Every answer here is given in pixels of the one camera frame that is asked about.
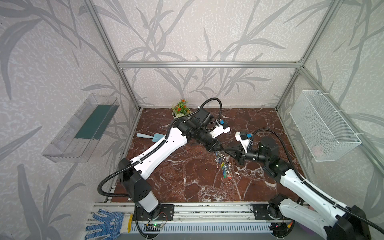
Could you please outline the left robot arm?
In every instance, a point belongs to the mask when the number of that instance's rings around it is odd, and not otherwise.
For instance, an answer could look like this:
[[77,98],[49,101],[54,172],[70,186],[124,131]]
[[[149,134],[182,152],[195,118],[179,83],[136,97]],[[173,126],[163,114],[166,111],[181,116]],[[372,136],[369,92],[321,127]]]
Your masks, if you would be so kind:
[[[160,163],[190,140],[195,140],[208,152],[218,152],[223,149],[217,137],[229,131],[229,128],[223,126],[222,117],[218,117],[213,130],[207,129],[213,115],[204,107],[212,101],[221,102],[219,98],[209,98],[195,112],[173,119],[167,133],[145,152],[130,161],[123,159],[126,166],[103,179],[98,185],[98,193],[105,197],[131,198],[145,212],[156,215],[160,211],[161,204],[152,192],[147,179]],[[127,191],[125,194],[111,194],[103,191],[104,184],[116,176],[121,177],[122,185]]]

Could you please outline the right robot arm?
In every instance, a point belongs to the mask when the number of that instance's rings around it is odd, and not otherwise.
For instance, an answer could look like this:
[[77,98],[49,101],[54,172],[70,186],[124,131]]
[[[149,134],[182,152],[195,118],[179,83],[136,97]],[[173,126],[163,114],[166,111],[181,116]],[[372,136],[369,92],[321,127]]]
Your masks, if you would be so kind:
[[383,233],[382,227],[367,220],[362,209],[332,198],[305,179],[291,159],[284,161],[280,158],[279,145],[273,138],[263,137],[253,149],[253,134],[237,132],[235,137],[240,145],[225,148],[225,153],[241,165],[245,161],[262,163],[265,173],[309,204],[306,208],[279,194],[270,200],[270,206],[283,217],[302,224],[325,240],[370,240],[370,228]]

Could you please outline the keyring with coloured key tags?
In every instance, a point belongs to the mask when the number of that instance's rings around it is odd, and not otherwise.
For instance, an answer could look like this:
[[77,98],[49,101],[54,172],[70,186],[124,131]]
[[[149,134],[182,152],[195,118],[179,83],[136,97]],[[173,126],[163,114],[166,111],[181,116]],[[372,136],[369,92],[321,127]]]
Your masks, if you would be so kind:
[[219,169],[222,170],[224,179],[232,180],[232,168],[230,163],[230,156],[224,152],[215,152],[216,162]]

